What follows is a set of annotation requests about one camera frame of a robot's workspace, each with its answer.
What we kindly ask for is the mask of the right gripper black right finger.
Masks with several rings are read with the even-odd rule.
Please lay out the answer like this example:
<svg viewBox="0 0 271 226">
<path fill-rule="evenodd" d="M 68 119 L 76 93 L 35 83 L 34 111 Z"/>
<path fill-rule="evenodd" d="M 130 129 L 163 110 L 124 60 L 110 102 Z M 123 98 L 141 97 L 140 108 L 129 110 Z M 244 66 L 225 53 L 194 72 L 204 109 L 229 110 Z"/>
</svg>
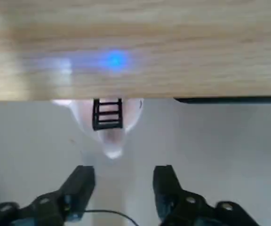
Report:
<svg viewBox="0 0 271 226">
<path fill-rule="evenodd" d="M 237 203 L 219 201 L 214 207 L 196 193 L 184 190 L 171 165 L 153 171 L 155 206 L 161 226 L 257 226 Z"/>
</svg>

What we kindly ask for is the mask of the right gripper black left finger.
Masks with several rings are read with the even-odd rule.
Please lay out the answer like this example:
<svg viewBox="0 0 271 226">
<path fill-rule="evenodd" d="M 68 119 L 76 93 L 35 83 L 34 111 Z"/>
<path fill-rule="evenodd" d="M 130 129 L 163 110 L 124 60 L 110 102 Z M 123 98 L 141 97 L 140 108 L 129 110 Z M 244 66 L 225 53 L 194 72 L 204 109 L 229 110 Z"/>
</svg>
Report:
<svg viewBox="0 0 271 226">
<path fill-rule="evenodd" d="M 63 226 L 80 221 L 95 185 L 94 167 L 79 165 L 58 190 L 38 196 L 28 206 L 0 203 L 0 226 Z"/>
</svg>

